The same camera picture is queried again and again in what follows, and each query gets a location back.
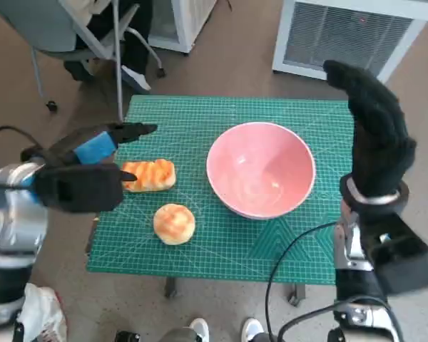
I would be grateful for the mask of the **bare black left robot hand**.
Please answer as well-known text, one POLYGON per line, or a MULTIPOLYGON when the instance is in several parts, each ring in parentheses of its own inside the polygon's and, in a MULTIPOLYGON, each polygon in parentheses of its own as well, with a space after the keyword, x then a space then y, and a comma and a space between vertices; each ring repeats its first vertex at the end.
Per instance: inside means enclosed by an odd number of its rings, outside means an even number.
POLYGON ((51 147, 36 144, 21 152, 21 161, 40 158, 51 167, 94 165, 111 157, 118 146, 158 129, 152 123, 105 123, 78 128, 51 147))

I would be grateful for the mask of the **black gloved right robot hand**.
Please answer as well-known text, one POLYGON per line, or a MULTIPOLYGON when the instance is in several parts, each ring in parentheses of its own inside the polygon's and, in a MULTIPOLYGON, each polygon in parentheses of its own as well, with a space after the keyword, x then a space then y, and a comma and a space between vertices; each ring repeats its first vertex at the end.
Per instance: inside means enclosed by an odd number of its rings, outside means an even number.
POLYGON ((326 60, 327 83, 343 90, 354 120, 352 179, 360 194, 397 191, 415 159, 417 142, 407 131, 399 99, 369 71, 326 60))

